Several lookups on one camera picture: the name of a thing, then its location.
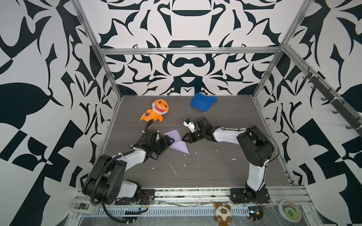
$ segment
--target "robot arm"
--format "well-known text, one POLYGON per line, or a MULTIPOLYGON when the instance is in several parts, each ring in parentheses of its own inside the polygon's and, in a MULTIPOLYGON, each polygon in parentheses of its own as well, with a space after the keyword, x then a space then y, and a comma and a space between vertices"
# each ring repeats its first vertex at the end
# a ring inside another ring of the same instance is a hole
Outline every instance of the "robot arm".
MULTIPOLYGON (((115 160, 109 170, 102 175, 94 195, 95 199, 106 204, 111 204, 115 199, 122 197, 134 197, 138 200, 139 195, 136 192, 137 190, 140 192, 140 185, 131 181, 123 181, 125 171, 149 158, 157 160, 158 156, 171 146, 173 142, 172 138, 167 135, 163 137, 155 129, 146 130, 142 142, 133 147, 127 154, 115 160), (157 159, 152 157, 153 153, 157 155, 157 159)), ((111 159, 112 157, 108 155, 101 155, 99 157, 83 185, 83 194, 91 196, 97 177, 111 159)))
POLYGON ((255 199, 255 194, 265 189, 265 170, 274 151, 274 146, 256 126, 252 125, 243 129, 212 127, 205 117, 197 120, 187 119, 184 125, 189 127, 191 132, 188 132, 182 141, 193 143, 205 138, 213 142, 239 144, 250 163, 249 177, 245 186, 246 190, 249 191, 247 199, 255 199))

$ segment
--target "brown plush toy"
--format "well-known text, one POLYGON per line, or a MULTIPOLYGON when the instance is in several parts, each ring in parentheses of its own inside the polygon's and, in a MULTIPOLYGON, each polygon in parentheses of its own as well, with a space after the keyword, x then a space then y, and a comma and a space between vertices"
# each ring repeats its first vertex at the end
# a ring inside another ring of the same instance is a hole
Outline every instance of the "brown plush toy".
POLYGON ((219 222, 219 226, 228 226, 228 223, 232 221, 231 206, 223 206, 221 203, 217 202, 215 204, 215 207, 216 220, 219 222))

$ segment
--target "blue cap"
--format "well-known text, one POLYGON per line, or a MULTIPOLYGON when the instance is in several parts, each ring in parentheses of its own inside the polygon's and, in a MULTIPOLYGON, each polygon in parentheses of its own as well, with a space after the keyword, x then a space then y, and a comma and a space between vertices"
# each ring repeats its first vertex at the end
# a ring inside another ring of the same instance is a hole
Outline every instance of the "blue cap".
POLYGON ((191 100, 191 106, 201 111, 208 111, 215 101, 218 101, 216 97, 207 97, 201 93, 196 93, 191 100))

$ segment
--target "shark toy mouth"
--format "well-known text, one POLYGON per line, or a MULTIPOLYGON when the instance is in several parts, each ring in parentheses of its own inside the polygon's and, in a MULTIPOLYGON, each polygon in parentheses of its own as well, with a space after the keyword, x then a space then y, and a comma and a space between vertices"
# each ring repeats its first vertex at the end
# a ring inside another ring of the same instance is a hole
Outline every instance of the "shark toy mouth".
POLYGON ((155 105, 155 109, 158 110, 161 113, 165 111, 165 109, 163 109, 162 107, 160 107, 158 105, 155 105))

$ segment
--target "metal grate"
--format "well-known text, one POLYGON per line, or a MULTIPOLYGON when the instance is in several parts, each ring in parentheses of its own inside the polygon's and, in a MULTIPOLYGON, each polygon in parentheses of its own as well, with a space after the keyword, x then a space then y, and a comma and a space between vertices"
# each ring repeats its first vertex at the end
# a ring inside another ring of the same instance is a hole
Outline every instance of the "metal grate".
MULTIPOLYGON (((109 207, 108 212, 117 217, 139 217, 139 215, 124 215, 125 211, 138 212, 135 207, 109 207)), ((247 206, 232 206, 233 216, 248 217, 247 206)), ((181 216, 215 216, 214 206, 186 206, 186 207, 148 207, 148 211, 141 214, 144 217, 181 217, 181 216)), ((83 214, 83 217, 104 217, 107 216, 103 209, 98 214, 83 214)))

